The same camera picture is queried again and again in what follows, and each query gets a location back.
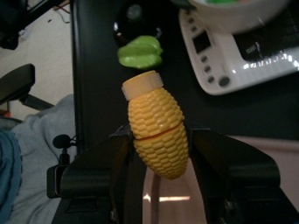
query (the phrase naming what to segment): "black chair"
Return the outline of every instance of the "black chair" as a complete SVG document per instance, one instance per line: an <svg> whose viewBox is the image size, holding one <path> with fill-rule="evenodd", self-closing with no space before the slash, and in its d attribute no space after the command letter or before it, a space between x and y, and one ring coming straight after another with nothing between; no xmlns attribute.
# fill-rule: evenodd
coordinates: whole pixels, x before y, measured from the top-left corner
<svg viewBox="0 0 299 224"><path fill-rule="evenodd" d="M52 105L29 95L35 83L35 67L32 64L17 67L11 73L0 78L0 105L19 100L24 106L44 110ZM15 118L0 116L0 129L9 130L21 121Z"/></svg>
<svg viewBox="0 0 299 224"><path fill-rule="evenodd" d="M15 50L19 32L63 0L41 0L28 9L27 0L0 0L0 46Z"/></svg>

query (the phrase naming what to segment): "toy corn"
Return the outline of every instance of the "toy corn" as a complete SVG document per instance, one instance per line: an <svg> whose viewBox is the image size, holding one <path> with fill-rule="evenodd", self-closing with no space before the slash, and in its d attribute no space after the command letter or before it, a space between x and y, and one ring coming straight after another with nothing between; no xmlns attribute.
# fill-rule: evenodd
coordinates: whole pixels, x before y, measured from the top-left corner
<svg viewBox="0 0 299 224"><path fill-rule="evenodd" d="M187 167L188 143L183 112L163 88L156 71L139 74L123 84L135 149L147 166L167 178L179 178Z"/></svg>

